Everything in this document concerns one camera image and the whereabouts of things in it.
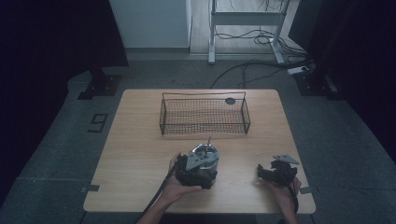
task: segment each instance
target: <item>black wire basket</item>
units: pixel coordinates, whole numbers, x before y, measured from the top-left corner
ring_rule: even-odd
[[[163,93],[162,134],[248,133],[245,92]]]

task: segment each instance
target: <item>table top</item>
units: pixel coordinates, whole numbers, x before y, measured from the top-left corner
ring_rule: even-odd
[[[185,195],[170,213],[278,213],[270,190],[257,177],[257,165],[271,168],[275,155],[301,162],[277,91],[243,90],[250,128],[244,133],[161,134],[163,92],[220,93],[241,90],[127,90],[124,92],[96,168],[84,209],[89,212],[142,212],[178,152],[207,142],[219,151],[216,183]],[[302,164],[297,177],[308,187]],[[299,194],[299,213],[312,214],[311,193]]]

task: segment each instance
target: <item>white wall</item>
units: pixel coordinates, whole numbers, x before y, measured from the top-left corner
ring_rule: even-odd
[[[110,0],[125,48],[188,48],[191,0]]]

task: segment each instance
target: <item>gray carpet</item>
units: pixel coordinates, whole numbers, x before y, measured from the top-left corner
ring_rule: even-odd
[[[109,68],[122,75],[115,96],[77,100],[91,76],[69,81],[69,94],[33,157],[17,178],[0,212],[0,223],[132,223],[136,214],[88,213],[82,205],[106,141],[121,95],[126,89],[208,89],[228,68],[245,61],[208,65],[195,61],[131,61],[130,68]],[[247,79],[277,69],[252,65]],[[234,69],[214,89],[236,89],[241,71]],[[317,211],[300,215],[301,223],[396,223],[396,167],[384,148],[345,101],[301,96],[286,71],[247,84],[275,89],[285,109]],[[108,114],[101,133],[91,124]],[[277,223],[280,215],[253,215],[257,223]],[[227,216],[220,218],[228,222]]]

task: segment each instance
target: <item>human hand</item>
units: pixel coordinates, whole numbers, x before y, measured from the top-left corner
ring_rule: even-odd
[[[172,158],[172,160],[169,161],[169,170],[171,170],[172,167],[175,165],[178,155],[180,155],[180,152],[178,152]],[[198,191],[200,189],[202,189],[201,186],[183,186],[182,184],[180,184],[180,182],[178,182],[175,176],[172,175],[169,178],[165,188],[163,189],[163,193],[161,194],[159,200],[162,200],[167,204],[172,204],[180,200],[183,195]]]
[[[294,177],[293,182],[290,183],[290,187],[294,190],[296,197],[300,191],[301,181]],[[276,203],[282,212],[286,223],[298,223],[297,216],[294,213],[294,201],[291,198],[290,191],[287,187],[281,187],[270,181],[265,181],[265,185],[273,192]]]

